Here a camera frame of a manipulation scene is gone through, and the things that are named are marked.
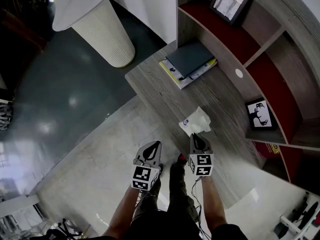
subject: picture frame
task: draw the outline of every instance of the picture frame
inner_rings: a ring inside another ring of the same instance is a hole
[[[236,2],[236,0],[232,0],[231,4],[228,1],[230,0],[211,0],[210,9],[230,25],[233,25],[250,0],[242,0],[241,3],[239,3],[239,1]]]
[[[253,131],[274,131],[278,128],[277,120],[264,98],[247,102],[245,108]]]

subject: black and white marker cube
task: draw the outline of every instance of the black and white marker cube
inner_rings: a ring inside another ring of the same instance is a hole
[[[210,176],[214,168],[214,154],[190,154],[189,166],[196,176]]]
[[[159,169],[134,164],[131,175],[131,187],[149,191],[159,177]]]

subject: wooden desk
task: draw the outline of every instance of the wooden desk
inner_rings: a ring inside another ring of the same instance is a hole
[[[256,167],[260,162],[251,141],[245,140],[250,127],[245,101],[229,78],[217,66],[180,90],[159,65],[174,50],[168,44],[125,75],[126,80],[161,118],[178,149],[189,153],[190,139],[178,123],[200,106],[211,119],[211,131],[203,136],[214,152],[212,177],[225,208],[248,194],[254,179],[244,174],[243,165]]]

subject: red shoe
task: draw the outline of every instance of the red shoe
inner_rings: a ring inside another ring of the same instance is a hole
[[[181,163],[184,166],[187,164],[187,159],[184,157],[184,155],[182,153],[179,154],[178,159],[176,161],[177,163]]]

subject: person's leg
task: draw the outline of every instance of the person's leg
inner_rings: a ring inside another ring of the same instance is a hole
[[[186,183],[184,179],[185,164],[186,160],[183,160],[180,155],[178,161],[175,162],[170,168],[170,204],[168,207],[168,213],[171,213],[175,216],[187,214],[196,223],[198,222],[198,213],[194,200],[187,195]]]
[[[132,221],[134,221],[136,218],[140,217],[142,214],[146,212],[152,212],[152,211],[158,210],[157,200],[158,200],[160,188],[161,188],[161,181],[159,177],[155,181],[150,191],[143,191],[141,193],[141,197],[140,197],[141,201],[136,207]]]

